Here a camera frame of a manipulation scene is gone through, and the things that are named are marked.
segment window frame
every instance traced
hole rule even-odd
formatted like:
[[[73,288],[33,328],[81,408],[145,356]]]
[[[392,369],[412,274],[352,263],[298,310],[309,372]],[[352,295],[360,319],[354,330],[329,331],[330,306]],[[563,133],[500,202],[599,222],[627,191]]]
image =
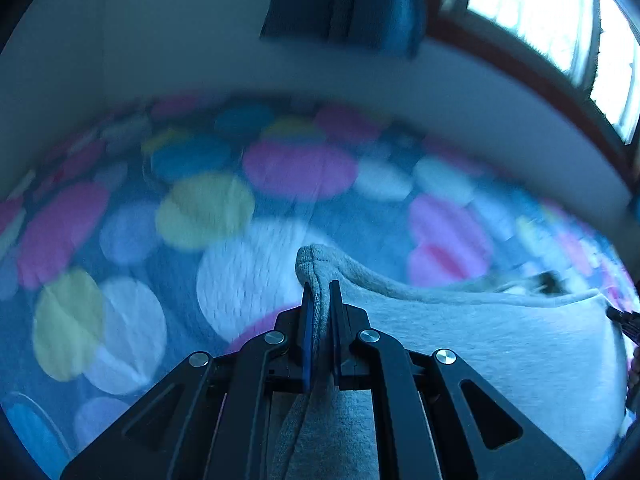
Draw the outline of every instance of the window frame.
[[[630,142],[625,144],[616,128],[590,98],[600,45],[600,0],[593,0],[591,44],[582,81],[577,85],[525,41],[492,20],[467,10],[468,1],[427,0],[427,37],[483,59],[539,94],[582,130],[615,168],[627,187],[634,189],[640,176],[640,156],[637,156],[640,121],[636,123]],[[620,4],[618,7],[629,22],[636,40],[640,41],[638,29]],[[628,109],[633,90],[632,84],[625,110]]]

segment gray wall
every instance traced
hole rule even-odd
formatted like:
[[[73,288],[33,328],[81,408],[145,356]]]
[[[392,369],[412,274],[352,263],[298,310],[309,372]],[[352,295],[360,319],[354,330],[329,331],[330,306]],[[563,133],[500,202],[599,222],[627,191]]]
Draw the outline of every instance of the gray wall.
[[[269,0],[107,0],[110,102],[198,86],[293,90],[399,114],[564,203],[634,270],[640,228],[622,181],[583,134],[517,81],[426,41],[407,62],[258,39]]]
[[[0,55],[0,196],[105,107],[104,0],[35,0]]]

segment bed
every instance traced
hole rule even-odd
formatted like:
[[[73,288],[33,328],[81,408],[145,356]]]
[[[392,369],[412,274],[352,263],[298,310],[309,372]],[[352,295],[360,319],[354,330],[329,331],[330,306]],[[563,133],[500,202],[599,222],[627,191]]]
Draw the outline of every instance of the bed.
[[[640,308],[603,235],[402,121],[297,96],[136,101],[0,203],[0,399],[44,472],[190,352],[271,328],[309,243],[415,286],[552,270]]]

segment silver bolt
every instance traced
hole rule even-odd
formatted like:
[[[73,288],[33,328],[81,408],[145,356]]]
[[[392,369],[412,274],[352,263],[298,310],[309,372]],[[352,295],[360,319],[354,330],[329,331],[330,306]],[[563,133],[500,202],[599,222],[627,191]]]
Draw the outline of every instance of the silver bolt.
[[[277,330],[272,330],[264,335],[264,340],[270,345],[278,345],[284,341],[284,334]]]
[[[456,355],[451,350],[443,348],[436,352],[436,359],[444,365],[452,365],[456,362]]]
[[[204,352],[196,352],[189,357],[189,364],[194,368],[200,368],[209,362],[209,356]]]
[[[365,343],[375,343],[380,339],[380,334],[371,328],[367,328],[358,334],[361,341]]]

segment gray garment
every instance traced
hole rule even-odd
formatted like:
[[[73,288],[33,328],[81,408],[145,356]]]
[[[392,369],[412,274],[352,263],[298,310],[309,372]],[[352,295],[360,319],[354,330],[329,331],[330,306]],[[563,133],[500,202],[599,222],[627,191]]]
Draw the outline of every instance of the gray garment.
[[[314,387],[284,418],[272,479],[378,478],[370,393],[339,392],[328,359],[318,358],[328,352],[331,280],[340,281],[345,303],[364,308],[372,327],[406,348],[456,351],[585,472],[616,436],[626,355],[597,290],[547,297],[412,288],[321,245],[298,251],[296,273],[314,292]]]

